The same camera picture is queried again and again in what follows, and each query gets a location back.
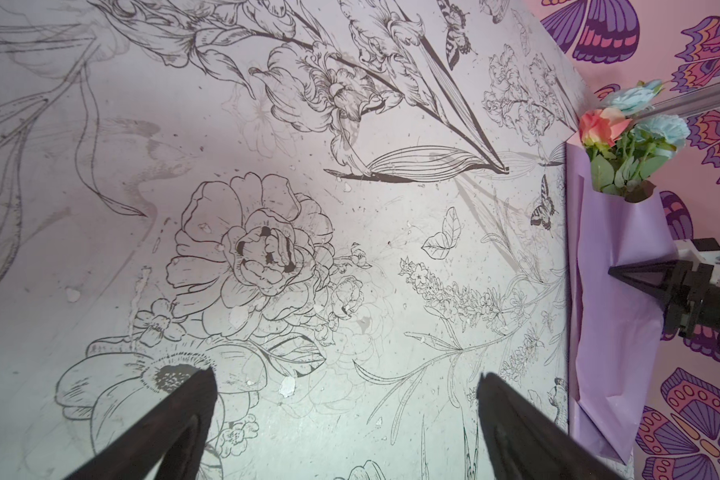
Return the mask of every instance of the green leaf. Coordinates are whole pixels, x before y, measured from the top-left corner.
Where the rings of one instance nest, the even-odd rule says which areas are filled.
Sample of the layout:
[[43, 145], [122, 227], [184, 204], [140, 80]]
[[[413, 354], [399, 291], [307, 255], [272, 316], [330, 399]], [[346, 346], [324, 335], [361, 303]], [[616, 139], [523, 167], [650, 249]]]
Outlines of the green leaf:
[[614, 182], [614, 168], [602, 155], [597, 155], [590, 164], [592, 168], [592, 187], [602, 191], [607, 185]]
[[621, 197], [621, 191], [618, 188], [616, 188], [616, 186], [614, 184], [606, 185], [603, 188], [602, 192], [604, 194], [615, 195], [617, 197]]
[[630, 168], [626, 172], [626, 176], [625, 176], [625, 178], [627, 180], [629, 180], [630, 178], [635, 176], [635, 174], [637, 173], [637, 168], [640, 166], [640, 162], [637, 161], [634, 157], [630, 157], [630, 160], [631, 160]]
[[624, 188], [626, 181], [630, 179], [630, 169], [635, 163], [634, 157], [627, 158], [621, 164], [618, 170], [616, 170], [616, 176], [614, 177], [614, 185], [618, 188]]
[[647, 159], [644, 159], [640, 162], [640, 168], [638, 169], [640, 178], [644, 180], [650, 177], [653, 172], [661, 168], [667, 160], [669, 160], [669, 158], [662, 156], [648, 157]]

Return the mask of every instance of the peony drawing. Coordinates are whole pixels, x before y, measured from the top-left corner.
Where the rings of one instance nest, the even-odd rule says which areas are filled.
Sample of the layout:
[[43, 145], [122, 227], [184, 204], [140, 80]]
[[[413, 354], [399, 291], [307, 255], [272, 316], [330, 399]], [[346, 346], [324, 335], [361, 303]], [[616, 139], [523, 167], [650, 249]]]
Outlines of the peony drawing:
[[208, 333], [245, 339], [299, 325], [333, 266], [331, 221], [277, 175], [201, 184], [184, 210], [167, 280], [174, 312], [203, 312]]
[[342, 353], [366, 358], [372, 350], [367, 339], [355, 345], [348, 327], [362, 336], [370, 312], [383, 307], [373, 305], [383, 302], [376, 287], [358, 278], [373, 266], [357, 244], [337, 256], [333, 233], [320, 205], [287, 178], [202, 182], [166, 267], [172, 295], [137, 310], [126, 335], [88, 345], [58, 381], [64, 417], [89, 422], [100, 452], [194, 372], [211, 368], [219, 398], [201, 473], [222, 478], [222, 463], [244, 455], [257, 436], [250, 408], [269, 378], [299, 379], [327, 362], [321, 378], [341, 379], [354, 370], [351, 360], [339, 365]]

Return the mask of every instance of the line drawing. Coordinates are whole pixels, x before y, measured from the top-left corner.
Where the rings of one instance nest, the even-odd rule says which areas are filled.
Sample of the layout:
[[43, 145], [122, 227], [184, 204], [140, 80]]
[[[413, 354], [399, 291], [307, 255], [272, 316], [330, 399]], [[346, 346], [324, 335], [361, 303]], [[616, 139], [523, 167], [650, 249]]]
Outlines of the line drawing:
[[494, 23], [501, 23], [507, 13], [509, 0], [480, 0], [480, 10], [493, 17]]
[[352, 469], [346, 478], [336, 477], [336, 480], [385, 480], [382, 468], [373, 460], [368, 460], [363, 465], [358, 465]]
[[458, 5], [450, 0], [438, 0], [440, 13], [443, 14], [448, 24], [448, 32], [445, 38], [445, 57], [448, 60], [448, 68], [454, 69], [461, 55], [472, 51], [467, 34], [464, 28], [467, 26], [467, 14]]
[[456, 215], [456, 209], [451, 207], [445, 212], [442, 230], [427, 238], [422, 245], [422, 250], [432, 260], [443, 260], [456, 246], [460, 236], [461, 222]]
[[[144, 267], [128, 331], [92, 341], [55, 400], [66, 419], [90, 424], [100, 452], [144, 408], [213, 368], [220, 395], [201, 473], [221, 478], [221, 459], [242, 455], [258, 435], [250, 409], [268, 384], [277, 387], [269, 379], [321, 369], [334, 332], [360, 320], [366, 300], [355, 275], [373, 266], [356, 243], [336, 255], [320, 205], [274, 174], [202, 182], [180, 220], [166, 265], [173, 296], [144, 298]], [[139, 309], [142, 301], [150, 306]]]
[[19, 172], [27, 139], [39, 117], [73, 86], [80, 89], [85, 121], [74, 154], [74, 166], [80, 181], [113, 212], [126, 216], [145, 216], [140, 210], [122, 204], [101, 193], [94, 177], [94, 159], [98, 137], [99, 111], [88, 82], [88, 63], [96, 55], [96, 39], [79, 25], [41, 25], [0, 27], [0, 54], [46, 52], [59, 48], [82, 52], [58, 86], [53, 90], [30, 94], [0, 105], [0, 159], [4, 174], [0, 182], [0, 281], [14, 262], [21, 244], [21, 187]]
[[568, 432], [568, 386], [565, 379], [555, 377], [554, 386], [547, 392], [546, 401], [536, 390], [528, 390], [528, 398], [543, 414], [554, 416], [554, 423], [564, 432]]
[[422, 480], [429, 480], [429, 464], [427, 464], [427, 440], [424, 432], [424, 417], [422, 416]]
[[512, 8], [511, 11], [520, 33], [520, 46], [523, 48], [523, 55], [527, 57], [528, 53], [530, 53], [530, 45], [528, 44], [528, 31], [530, 30], [530, 26], [523, 23], [523, 18], [517, 10]]
[[550, 188], [547, 184], [547, 175], [541, 177], [541, 198], [539, 205], [534, 208], [530, 215], [530, 224], [542, 226], [546, 230], [552, 227], [552, 215], [554, 215], [554, 203], [550, 197]]
[[509, 44], [504, 52], [490, 57], [491, 90], [483, 95], [483, 108], [500, 127], [514, 129], [523, 141], [537, 145], [540, 158], [547, 158], [541, 138], [552, 124], [560, 123], [576, 131], [577, 116], [556, 72], [541, 53], [526, 67], [533, 79], [533, 89], [523, 81], [518, 57]]

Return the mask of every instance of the butterfly wallpaper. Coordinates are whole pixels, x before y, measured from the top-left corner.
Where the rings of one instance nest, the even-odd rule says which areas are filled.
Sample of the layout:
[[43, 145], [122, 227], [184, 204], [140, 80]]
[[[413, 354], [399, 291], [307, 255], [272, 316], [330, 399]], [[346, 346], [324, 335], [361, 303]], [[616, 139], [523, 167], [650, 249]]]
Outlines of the butterfly wallpaper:
[[[720, 0], [526, 4], [600, 100], [654, 78], [664, 82], [658, 101], [720, 82]], [[720, 244], [720, 108], [686, 121], [693, 148], [679, 152], [652, 181], [674, 239], [713, 237]], [[534, 204], [540, 226], [545, 205], [542, 197]], [[720, 480], [720, 332], [698, 327], [692, 338], [662, 340], [634, 470], [630, 463], [620, 473], [644, 480]]]
[[541, 5], [568, 5], [541, 24], [563, 52], [576, 42], [574, 59], [582, 62], [624, 62], [640, 40], [640, 22], [629, 0], [542, 0]]

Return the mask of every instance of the bouquet wrapper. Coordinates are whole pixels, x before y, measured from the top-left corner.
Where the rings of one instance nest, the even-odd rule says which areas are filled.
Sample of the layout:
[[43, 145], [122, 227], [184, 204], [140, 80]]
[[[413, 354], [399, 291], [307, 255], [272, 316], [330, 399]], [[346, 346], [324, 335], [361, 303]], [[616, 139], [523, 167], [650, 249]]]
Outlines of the bouquet wrapper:
[[578, 134], [566, 144], [571, 316], [570, 435], [589, 452], [629, 461], [661, 340], [662, 305], [608, 275], [614, 265], [671, 259], [660, 195], [638, 204], [595, 192]]

